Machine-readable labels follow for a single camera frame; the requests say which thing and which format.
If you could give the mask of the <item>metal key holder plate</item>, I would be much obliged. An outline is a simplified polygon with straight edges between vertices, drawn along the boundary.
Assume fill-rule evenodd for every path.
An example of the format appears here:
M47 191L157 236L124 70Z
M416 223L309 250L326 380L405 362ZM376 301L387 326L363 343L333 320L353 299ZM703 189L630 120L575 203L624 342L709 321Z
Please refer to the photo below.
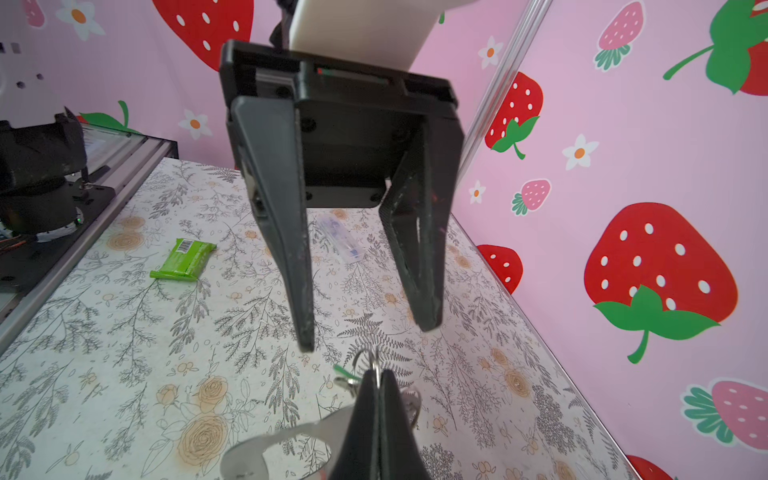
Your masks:
M221 458L224 479L329 479L355 402L322 420L245 440Z

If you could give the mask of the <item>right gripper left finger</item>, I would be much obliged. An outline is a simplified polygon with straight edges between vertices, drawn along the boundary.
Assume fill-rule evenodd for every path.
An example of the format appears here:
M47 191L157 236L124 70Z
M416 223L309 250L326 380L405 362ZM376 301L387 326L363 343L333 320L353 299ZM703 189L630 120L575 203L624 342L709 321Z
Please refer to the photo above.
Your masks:
M380 375L368 370L362 377L352 417L330 480L379 478Z

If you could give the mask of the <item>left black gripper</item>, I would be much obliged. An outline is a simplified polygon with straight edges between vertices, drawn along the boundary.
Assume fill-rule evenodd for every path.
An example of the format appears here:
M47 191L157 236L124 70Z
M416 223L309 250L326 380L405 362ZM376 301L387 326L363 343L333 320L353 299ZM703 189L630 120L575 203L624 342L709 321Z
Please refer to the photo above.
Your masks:
M384 199L379 214L414 321L439 328L464 141L450 83L233 40L219 75L236 165L282 275L299 349L315 347L306 208Z

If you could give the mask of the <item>green key tag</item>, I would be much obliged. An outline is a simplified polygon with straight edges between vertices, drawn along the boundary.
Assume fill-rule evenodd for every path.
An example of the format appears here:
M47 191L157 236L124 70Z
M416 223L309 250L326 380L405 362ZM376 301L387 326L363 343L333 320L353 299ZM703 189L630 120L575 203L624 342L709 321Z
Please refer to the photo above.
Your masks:
M361 379L358 376L347 371L340 365L334 365L333 371L335 373L335 377L333 380L333 383L335 385L342 387L353 393L357 392L361 382Z

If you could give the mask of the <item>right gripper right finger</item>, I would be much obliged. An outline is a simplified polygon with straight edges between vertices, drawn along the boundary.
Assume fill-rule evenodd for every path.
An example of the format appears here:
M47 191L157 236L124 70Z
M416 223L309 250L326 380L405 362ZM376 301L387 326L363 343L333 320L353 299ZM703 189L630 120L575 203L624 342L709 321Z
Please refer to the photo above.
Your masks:
M379 386L379 473L384 480L431 479L391 370L382 372Z

